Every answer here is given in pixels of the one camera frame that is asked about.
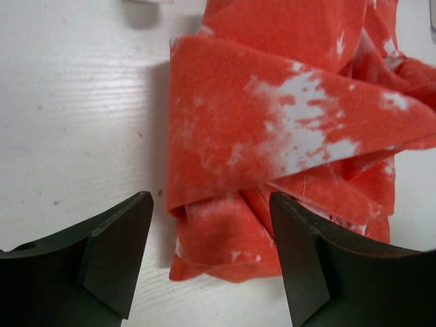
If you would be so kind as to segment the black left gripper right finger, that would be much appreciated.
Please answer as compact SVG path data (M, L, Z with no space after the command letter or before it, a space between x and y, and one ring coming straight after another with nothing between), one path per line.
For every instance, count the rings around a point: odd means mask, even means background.
M294 326L434 326L435 252L361 236L283 193L270 213Z

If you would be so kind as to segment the red white patterned trousers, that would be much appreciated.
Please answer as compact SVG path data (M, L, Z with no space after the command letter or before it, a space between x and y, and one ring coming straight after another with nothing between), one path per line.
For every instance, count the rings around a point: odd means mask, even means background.
M271 193L388 243L394 157L435 146L435 68L396 1L208 1L170 47L169 278L281 274Z

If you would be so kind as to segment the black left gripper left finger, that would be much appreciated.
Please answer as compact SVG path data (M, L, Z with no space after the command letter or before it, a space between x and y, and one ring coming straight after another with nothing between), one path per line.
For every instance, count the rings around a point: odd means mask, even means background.
M129 317L151 217L141 191L50 236L1 252L2 326L120 326Z

